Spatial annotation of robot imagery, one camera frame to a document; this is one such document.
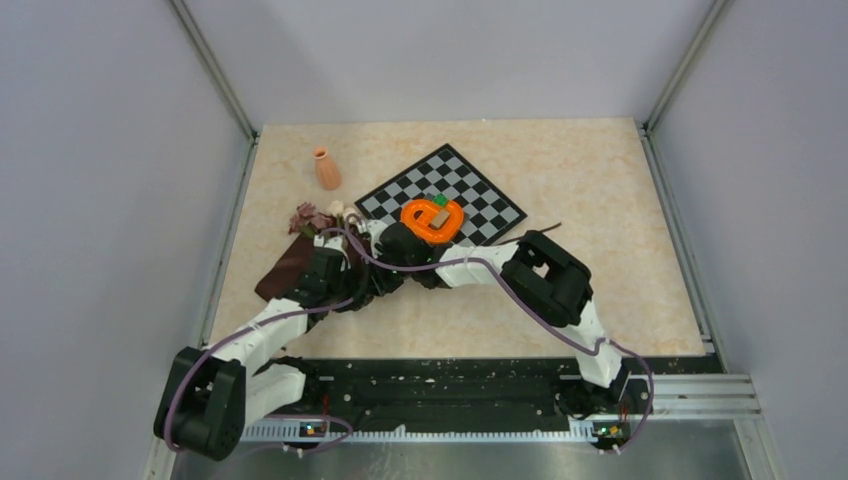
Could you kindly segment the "maroon wrapping paper sheet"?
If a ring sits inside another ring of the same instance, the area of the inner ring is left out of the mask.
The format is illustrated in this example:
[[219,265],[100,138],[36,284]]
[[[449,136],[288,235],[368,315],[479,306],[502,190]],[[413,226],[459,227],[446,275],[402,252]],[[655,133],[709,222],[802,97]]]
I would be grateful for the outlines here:
[[[305,270],[314,250],[313,238],[299,235],[271,270],[259,281],[255,287],[255,293],[265,301],[282,298],[294,300],[294,286],[299,275]],[[341,306],[340,309],[342,311],[359,310],[373,300],[373,294],[369,292],[371,267],[365,264],[362,256],[354,249],[348,238],[346,255],[352,263],[357,263],[361,267],[361,297],[353,308],[342,308]]]

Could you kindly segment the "brown ribbon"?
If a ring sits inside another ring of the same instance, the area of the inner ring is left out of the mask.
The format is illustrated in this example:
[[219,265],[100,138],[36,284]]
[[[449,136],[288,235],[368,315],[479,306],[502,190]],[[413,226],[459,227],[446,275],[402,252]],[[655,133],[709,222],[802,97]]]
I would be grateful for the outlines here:
[[543,234],[544,234],[544,233],[547,233],[547,232],[549,232],[549,231],[552,231],[552,230],[555,230],[555,229],[557,229],[557,228],[560,228],[561,226],[562,226],[562,222],[557,222],[557,223],[555,223],[555,224],[553,224],[553,225],[550,225],[550,226],[548,226],[548,227],[544,227],[544,228],[538,228],[538,229],[528,229],[528,230],[526,230],[525,232],[523,232],[522,234],[520,234],[520,235],[518,235],[518,236],[516,236],[516,237],[509,238],[509,239],[506,239],[506,240],[502,240],[502,241],[498,242],[498,243],[497,243],[497,244],[495,244],[495,245],[500,246],[500,245],[506,245],[506,244],[509,244],[509,243],[518,242],[518,241],[520,241],[522,238],[524,238],[524,237],[525,237],[527,234],[529,234],[529,233],[538,232],[538,233],[543,233]]

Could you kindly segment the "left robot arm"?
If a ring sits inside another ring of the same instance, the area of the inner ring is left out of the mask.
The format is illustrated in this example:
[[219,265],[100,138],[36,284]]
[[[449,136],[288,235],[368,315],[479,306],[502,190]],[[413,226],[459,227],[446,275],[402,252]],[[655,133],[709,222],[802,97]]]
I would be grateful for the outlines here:
[[295,284],[278,292],[252,320],[207,349],[185,347],[175,356],[153,425],[174,451],[226,459],[246,427],[288,405],[308,413],[320,386],[299,368],[273,356],[332,311],[364,293],[366,276],[345,249],[316,247]]

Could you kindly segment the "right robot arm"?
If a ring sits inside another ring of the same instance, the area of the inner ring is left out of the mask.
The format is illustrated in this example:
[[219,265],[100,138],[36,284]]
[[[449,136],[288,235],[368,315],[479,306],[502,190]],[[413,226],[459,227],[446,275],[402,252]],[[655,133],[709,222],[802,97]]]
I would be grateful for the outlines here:
[[629,372],[610,344],[593,303],[589,268],[544,233],[495,246],[431,246],[402,223],[368,220],[376,264],[369,292],[384,296],[407,279],[428,289],[498,285],[532,319],[576,352],[589,404],[612,412],[627,397]]

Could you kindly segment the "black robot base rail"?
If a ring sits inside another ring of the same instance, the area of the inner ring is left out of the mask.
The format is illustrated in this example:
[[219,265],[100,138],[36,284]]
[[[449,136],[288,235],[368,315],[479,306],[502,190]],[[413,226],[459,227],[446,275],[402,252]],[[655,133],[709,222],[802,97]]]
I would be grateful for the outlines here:
[[591,412],[636,420],[645,410],[645,372],[625,359],[631,374],[619,402],[583,383],[575,359],[309,359],[283,357],[280,364],[306,375],[302,397],[272,408],[277,415],[329,415],[357,432],[403,426],[421,433],[564,431]]

